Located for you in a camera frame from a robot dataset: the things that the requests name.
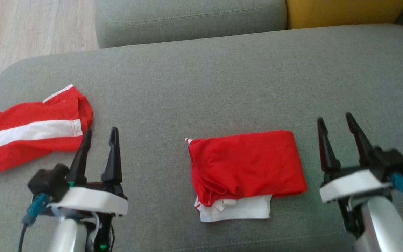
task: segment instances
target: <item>red fabric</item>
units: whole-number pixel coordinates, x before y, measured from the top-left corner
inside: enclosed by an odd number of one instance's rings
[[[291,131],[269,131],[190,142],[192,183],[198,199],[212,206],[218,199],[307,191]]]
[[[36,121],[80,119],[85,132],[93,120],[93,110],[85,96],[75,87],[59,93],[46,102],[15,105],[0,112],[0,131]],[[38,140],[17,140],[0,146],[0,171],[47,155],[52,151],[76,151],[83,136]]]

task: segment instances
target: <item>red and white striped garment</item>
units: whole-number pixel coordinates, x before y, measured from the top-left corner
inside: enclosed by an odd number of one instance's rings
[[[0,112],[0,171],[52,151],[76,151],[92,120],[90,103],[72,84],[43,102]]]

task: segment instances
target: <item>gray ottoman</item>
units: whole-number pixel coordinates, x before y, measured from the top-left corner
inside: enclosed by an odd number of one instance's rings
[[[100,48],[286,29],[285,0],[96,0]]]
[[[403,27],[324,27],[109,48],[27,59],[0,76],[0,111],[73,83],[94,109],[86,169],[99,180],[112,126],[120,131],[129,212],[114,251],[352,251],[337,204],[323,204],[316,119],[344,166],[357,164],[351,111],[368,138],[403,153]],[[293,131],[307,193],[273,199],[270,220],[200,223],[185,137]],[[53,153],[0,174],[0,251],[15,251],[40,169]],[[403,217],[403,197],[394,193]],[[57,225],[40,217],[24,249],[45,251]]]

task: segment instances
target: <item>robotic arm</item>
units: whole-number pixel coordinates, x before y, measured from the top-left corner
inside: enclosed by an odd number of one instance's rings
[[[91,147],[91,130],[85,132],[71,166],[57,164],[39,170],[29,181],[33,203],[23,219],[24,229],[38,214],[59,217],[50,252],[109,252],[115,236],[112,219],[127,213],[128,201],[121,186],[119,133],[112,128],[107,166],[100,182],[87,182],[86,157]],[[94,218],[94,222],[83,219]],[[22,248],[21,235],[19,251]]]
[[[403,252],[403,221],[391,203],[391,189],[403,185],[403,155],[373,147],[352,114],[346,114],[359,151],[359,166],[342,168],[322,118],[318,119],[323,202],[337,201],[357,252]]]

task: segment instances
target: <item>white cloth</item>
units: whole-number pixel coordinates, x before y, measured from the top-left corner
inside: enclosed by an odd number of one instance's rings
[[[219,199],[211,207],[201,204],[197,197],[194,206],[200,211],[201,222],[270,219],[271,197],[272,195],[263,195],[243,199]]]

